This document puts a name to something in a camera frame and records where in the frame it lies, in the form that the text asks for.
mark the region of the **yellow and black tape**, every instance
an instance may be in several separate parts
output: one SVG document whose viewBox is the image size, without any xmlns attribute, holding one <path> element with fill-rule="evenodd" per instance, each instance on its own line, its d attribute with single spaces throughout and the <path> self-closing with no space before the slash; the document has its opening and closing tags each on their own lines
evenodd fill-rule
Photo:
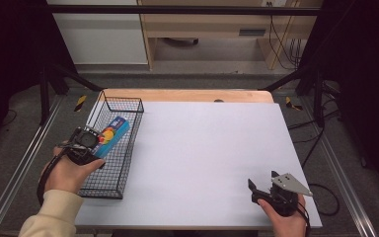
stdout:
<svg viewBox="0 0 379 237">
<path fill-rule="evenodd" d="M 85 103 L 86 96 L 81 96 L 78 100 L 78 103 L 76 104 L 74 112 L 80 112 L 82 109 L 82 106 Z"/>
<path fill-rule="evenodd" d="M 294 106 L 291 103 L 291 99 L 289 97 L 285 97 L 285 106 L 287 108 L 292 108 L 292 109 L 297 110 L 297 111 L 303 111 L 303 107 L 302 106 Z"/>
</svg>

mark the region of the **wire basket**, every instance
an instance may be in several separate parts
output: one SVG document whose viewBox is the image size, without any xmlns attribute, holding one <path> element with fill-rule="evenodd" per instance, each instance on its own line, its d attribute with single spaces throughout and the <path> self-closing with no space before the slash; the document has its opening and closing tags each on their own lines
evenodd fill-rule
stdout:
<svg viewBox="0 0 379 237">
<path fill-rule="evenodd" d="M 130 129 L 104 157 L 106 160 L 104 168 L 95 171 L 87 178 L 79 191 L 79 196 L 123 199 L 134 140 L 144 113 L 143 104 L 138 98 L 106 97 L 104 91 L 98 101 L 102 105 L 93 108 L 89 119 L 97 118 L 93 122 L 88 121 L 88 125 L 97 131 L 102 131 L 114 118 L 120 116 L 128 120 Z"/>
</svg>

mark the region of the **person's left hand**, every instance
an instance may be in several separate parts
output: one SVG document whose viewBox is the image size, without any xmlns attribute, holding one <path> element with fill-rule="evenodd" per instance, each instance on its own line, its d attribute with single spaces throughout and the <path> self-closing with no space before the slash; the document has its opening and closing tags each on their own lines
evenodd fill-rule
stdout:
<svg viewBox="0 0 379 237">
<path fill-rule="evenodd" d="M 53 149 L 53 155 L 59 154 L 61 150 L 61 148 L 55 147 Z M 44 192 L 49 190 L 62 190 L 77 195 L 85 179 L 104 163 L 104 159 L 98 159 L 87 165 L 79 166 L 64 155 L 55 165 L 48 177 Z"/>
</svg>

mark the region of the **hand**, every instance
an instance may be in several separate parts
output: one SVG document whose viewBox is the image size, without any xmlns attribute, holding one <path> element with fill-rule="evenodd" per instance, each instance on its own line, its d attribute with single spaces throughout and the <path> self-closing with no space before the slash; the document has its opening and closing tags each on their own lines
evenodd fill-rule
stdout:
<svg viewBox="0 0 379 237">
<path fill-rule="evenodd" d="M 298 202 L 306 206 L 306 201 L 302 195 L 298 195 Z M 306 234 L 306 220 L 298 211 L 291 216 L 280 216 L 273 207 L 263 199 L 258 199 L 258 204 L 263 208 L 265 214 L 272 222 L 275 237 L 304 237 Z"/>
<path fill-rule="evenodd" d="M 55 147 L 53 149 L 53 155 L 59 154 L 61 150 L 61 148 Z M 103 159 L 98 159 L 87 165 L 78 166 L 64 155 L 48 177 L 44 192 L 49 190 L 62 190 L 77 195 L 85 179 L 104 163 L 105 161 Z"/>
</svg>

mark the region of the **white surface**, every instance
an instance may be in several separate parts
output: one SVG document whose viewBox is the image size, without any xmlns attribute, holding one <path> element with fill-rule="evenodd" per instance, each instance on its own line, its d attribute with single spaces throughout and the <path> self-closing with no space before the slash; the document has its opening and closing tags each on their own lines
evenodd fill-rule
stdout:
<svg viewBox="0 0 379 237">
<path fill-rule="evenodd" d="M 307 187 L 278 104 L 145 102 L 123 200 L 87 198 L 81 226 L 147 229 L 270 227 L 248 179 L 270 172 Z M 322 223 L 306 197 L 312 227 Z"/>
<path fill-rule="evenodd" d="M 48 4 L 136 5 L 125 0 L 47 0 Z M 147 64 L 137 14 L 53 14 L 75 64 Z"/>
</svg>

